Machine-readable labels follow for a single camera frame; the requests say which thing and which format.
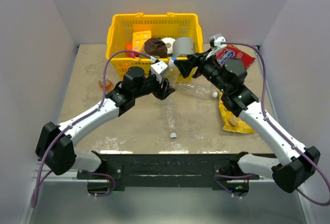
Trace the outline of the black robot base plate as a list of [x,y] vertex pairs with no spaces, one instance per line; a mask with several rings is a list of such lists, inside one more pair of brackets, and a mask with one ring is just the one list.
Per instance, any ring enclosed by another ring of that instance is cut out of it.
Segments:
[[99,154],[101,166],[94,174],[80,170],[79,180],[90,180],[90,193],[104,193],[106,180],[115,191],[127,187],[202,187],[220,189],[217,182],[258,179],[244,174],[235,162],[236,154]]

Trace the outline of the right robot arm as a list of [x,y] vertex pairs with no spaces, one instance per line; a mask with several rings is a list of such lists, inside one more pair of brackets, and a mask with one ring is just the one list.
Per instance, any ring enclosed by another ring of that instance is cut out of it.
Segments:
[[219,89],[225,108],[248,124],[275,154],[274,158],[266,158],[241,152],[230,163],[230,176],[270,178],[283,191],[292,193],[315,173],[311,162],[318,163],[319,150],[300,143],[263,110],[258,97],[244,85],[247,71],[241,60],[229,58],[220,66],[214,57],[197,53],[174,64],[184,78],[195,69],[194,78],[204,76]]

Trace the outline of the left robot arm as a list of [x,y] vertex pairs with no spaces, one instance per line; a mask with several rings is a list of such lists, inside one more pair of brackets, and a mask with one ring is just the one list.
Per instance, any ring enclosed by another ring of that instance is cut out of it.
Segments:
[[164,62],[152,64],[148,77],[142,68],[130,67],[123,80],[92,108],[59,125],[53,122],[44,125],[36,155],[56,175],[76,169],[87,170],[96,179],[103,178],[107,166],[100,156],[95,152],[80,153],[75,146],[102,124],[130,110],[137,98],[153,94],[164,100],[174,93],[167,79],[168,71],[169,67]]

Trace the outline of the orange tea bottle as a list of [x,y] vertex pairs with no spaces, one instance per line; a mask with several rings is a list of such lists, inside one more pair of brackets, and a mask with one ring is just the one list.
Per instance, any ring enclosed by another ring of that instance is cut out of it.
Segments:
[[106,93],[110,92],[114,88],[112,81],[109,80],[107,76],[103,76],[103,75],[99,77],[98,86],[100,87],[101,90],[103,90],[103,88],[105,87]]

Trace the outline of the blue white bottle cap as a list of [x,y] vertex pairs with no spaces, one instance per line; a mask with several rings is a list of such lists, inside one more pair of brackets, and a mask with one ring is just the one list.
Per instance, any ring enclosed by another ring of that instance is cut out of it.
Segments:
[[169,63],[168,63],[168,65],[170,66],[170,67],[174,67],[175,66],[175,61],[177,60],[177,58],[176,57],[170,57],[169,58]]

